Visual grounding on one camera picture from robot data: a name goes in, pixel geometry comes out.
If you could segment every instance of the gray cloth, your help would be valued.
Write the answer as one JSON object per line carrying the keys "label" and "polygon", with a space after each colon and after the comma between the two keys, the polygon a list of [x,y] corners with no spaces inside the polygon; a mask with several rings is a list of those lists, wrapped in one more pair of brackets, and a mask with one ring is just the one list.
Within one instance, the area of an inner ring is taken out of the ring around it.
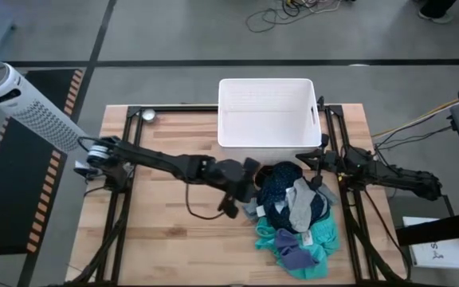
{"label": "gray cloth", "polygon": [[304,269],[319,264],[309,251],[299,247],[295,236],[284,228],[276,232],[274,244],[279,251],[284,267],[288,270]]}
{"label": "gray cloth", "polygon": [[304,178],[300,178],[293,183],[295,188],[295,198],[290,203],[288,198],[288,208],[290,209],[289,220],[292,223],[292,228],[297,232],[305,232],[309,229],[311,222],[311,201],[315,198],[316,192],[312,191]]}
{"label": "gray cloth", "polygon": [[242,206],[242,210],[244,211],[245,216],[247,216],[247,219],[252,222],[257,222],[259,219],[258,213],[256,212],[256,207],[258,207],[256,198],[252,198],[249,203]]}
{"label": "gray cloth", "polygon": [[321,187],[318,188],[318,192],[320,192],[322,195],[325,195],[331,205],[335,205],[339,202],[338,197],[335,196],[335,194],[325,185],[325,183],[322,183]]}

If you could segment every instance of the navy blue cloth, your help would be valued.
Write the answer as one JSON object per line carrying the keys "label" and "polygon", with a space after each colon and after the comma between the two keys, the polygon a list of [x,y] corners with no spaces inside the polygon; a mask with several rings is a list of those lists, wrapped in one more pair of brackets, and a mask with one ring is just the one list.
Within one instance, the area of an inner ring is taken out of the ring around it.
{"label": "navy blue cloth", "polygon": [[[293,182],[302,177],[302,168],[292,162],[281,162],[273,166],[272,174],[265,178],[263,186],[257,195],[257,204],[263,206],[265,216],[270,225],[279,230],[284,228],[292,234],[298,234],[292,228],[290,222],[290,210],[285,206],[279,213],[274,206],[275,202],[283,201],[286,197],[286,189],[293,187]],[[314,222],[326,218],[329,212],[321,214],[324,209],[322,195],[316,194],[311,202],[311,226]]]}

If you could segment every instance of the black metal frame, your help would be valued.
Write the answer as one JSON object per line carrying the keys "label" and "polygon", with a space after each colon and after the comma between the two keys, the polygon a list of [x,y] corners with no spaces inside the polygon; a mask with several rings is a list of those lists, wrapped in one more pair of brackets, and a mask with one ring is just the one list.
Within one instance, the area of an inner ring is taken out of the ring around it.
{"label": "black metal frame", "polygon": [[[123,140],[129,139],[132,121],[134,120],[134,118],[137,117],[134,144],[139,145],[141,141],[143,126],[144,126],[143,119],[142,119],[142,113],[143,113],[143,110],[146,108],[152,108],[158,114],[160,114],[161,112],[216,112],[218,110],[217,105],[129,106],[127,108],[127,118],[126,118],[125,126],[124,126]],[[340,129],[342,141],[343,141],[343,149],[345,149],[346,151],[347,147],[350,144],[347,127],[346,127],[346,123],[344,119],[344,114],[343,114],[343,107],[341,105],[328,105],[328,106],[319,105],[318,110],[319,112],[324,112],[325,116],[327,117],[331,149],[339,155],[339,148],[338,148],[338,143],[337,143],[336,134],[335,134],[335,128],[334,128],[335,123],[334,123],[333,117],[336,118],[337,124],[339,125],[339,129]],[[130,184],[132,185],[134,178],[131,177],[129,180],[131,180]],[[409,282],[380,281],[378,279],[378,274],[376,271],[376,264],[374,263],[371,253],[366,252],[366,250],[364,250],[365,251],[364,253],[366,256],[366,262],[367,262],[367,267],[369,270],[370,279],[363,278],[363,271],[361,269],[361,265],[359,261],[359,254],[357,251],[357,243],[355,240],[355,236],[356,236],[355,219],[353,218],[353,214],[351,212],[351,206],[350,206],[349,199],[347,196],[347,193],[349,192],[349,190],[342,184],[342,182],[339,182],[339,192],[340,192],[341,203],[343,206],[343,218],[345,221],[345,228],[347,231],[346,233],[347,233],[347,240],[348,240],[348,245],[349,245],[349,254],[350,254],[352,269],[355,275],[354,285],[355,286],[426,286],[426,285],[419,285],[419,284],[409,283]],[[355,198],[355,211],[357,214],[357,219],[359,221],[359,228],[361,229],[364,236],[368,237],[367,222],[366,222],[366,217],[364,214],[363,201],[361,198],[361,194],[359,191],[352,191],[352,193]],[[131,189],[127,190],[124,193],[124,199],[123,199],[124,204],[122,207],[122,215],[121,215],[123,218],[120,218],[120,219],[123,219],[123,221],[121,221],[122,224],[118,226],[113,226],[114,217],[116,213],[116,203],[118,201],[118,194],[114,193],[111,196],[111,200],[109,202],[109,208],[108,208],[108,216],[106,219],[106,226],[104,228],[103,245],[97,251],[97,256],[100,256],[102,254],[103,259],[100,261],[100,264],[96,268],[96,276],[95,276],[96,283],[95,284],[98,283],[99,285],[109,284],[110,286],[118,286],[121,260],[122,260],[123,250],[124,250],[125,232],[127,228],[127,219],[128,219],[129,209],[130,209],[131,194],[132,194]],[[116,228],[118,229],[117,230],[118,236],[117,237],[110,236],[111,234],[114,234],[114,231]],[[114,262],[112,264],[112,271],[111,271],[112,275],[111,275],[110,281],[105,281],[104,277],[105,277],[105,272],[106,272],[108,251],[109,251],[111,244],[114,242],[114,240],[117,240],[117,241],[116,241],[116,252],[114,256]],[[90,274],[88,274],[88,278],[92,276],[93,272],[94,270]]]}

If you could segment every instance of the wooden tabletop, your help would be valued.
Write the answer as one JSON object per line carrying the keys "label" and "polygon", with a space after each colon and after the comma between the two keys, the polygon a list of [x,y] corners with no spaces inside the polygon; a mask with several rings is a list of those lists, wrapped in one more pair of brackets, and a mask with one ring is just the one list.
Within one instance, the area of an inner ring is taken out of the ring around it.
{"label": "wooden tabletop", "polygon": [[[343,104],[343,110],[351,144],[372,150],[363,106]],[[107,106],[100,135],[121,137],[126,113],[127,106]],[[327,133],[323,113],[320,113],[320,122],[322,131]],[[156,123],[144,126],[141,146],[172,155],[207,154],[217,159],[225,158],[217,142],[217,114],[214,112],[160,113]],[[311,175],[310,171],[305,173],[307,176]],[[243,212],[235,219],[198,219],[187,213],[183,182],[148,167],[137,167],[135,175],[119,285],[355,283],[341,206],[334,206],[341,247],[328,259],[329,276],[301,281],[290,277],[276,265],[276,259],[270,251],[254,248],[257,240],[254,225]],[[334,174],[324,172],[324,182],[339,195]],[[88,189],[102,184],[102,181],[91,183]],[[385,191],[375,186],[369,186],[368,191],[392,232],[394,226]],[[191,207],[201,215],[216,214],[222,196],[221,191],[210,187],[190,186]],[[100,247],[109,198],[109,192],[96,191],[84,199],[69,263],[72,268],[69,268],[66,280],[77,276],[79,271],[76,269],[83,269]],[[404,277],[405,268],[401,254],[387,237],[379,217],[365,195],[363,206],[371,242],[391,268]],[[357,238],[356,241],[364,277],[369,277],[362,246]],[[111,274],[113,255],[114,250],[109,254],[107,278]]]}

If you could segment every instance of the concrete floor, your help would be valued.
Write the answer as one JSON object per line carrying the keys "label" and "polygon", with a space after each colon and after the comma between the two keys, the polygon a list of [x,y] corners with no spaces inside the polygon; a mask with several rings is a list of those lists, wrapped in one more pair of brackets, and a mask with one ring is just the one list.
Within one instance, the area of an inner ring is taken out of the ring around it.
{"label": "concrete floor", "polygon": [[[0,52],[4,61],[87,61],[108,0],[4,1],[18,29]],[[416,15],[408,0],[358,0],[334,13],[308,17],[267,33],[250,33],[247,16],[273,2],[118,0],[99,60],[206,59],[458,59],[459,1],[453,23],[437,26]],[[79,125],[97,135],[107,104],[217,103],[218,82],[229,77],[304,77],[330,103],[364,103],[372,133],[394,128],[456,97],[459,66],[313,66],[98,68]],[[403,132],[431,132],[449,124],[443,114]],[[0,123],[4,115],[0,113]],[[437,175],[459,213],[459,139],[446,132],[387,152],[389,162]],[[82,159],[69,155],[67,166]],[[83,181],[67,168],[54,204],[32,286],[61,283],[82,207]],[[445,216],[440,207],[398,192],[401,215]],[[23,256],[0,257],[0,281],[17,284]],[[459,286],[459,271],[415,269],[415,282]]]}

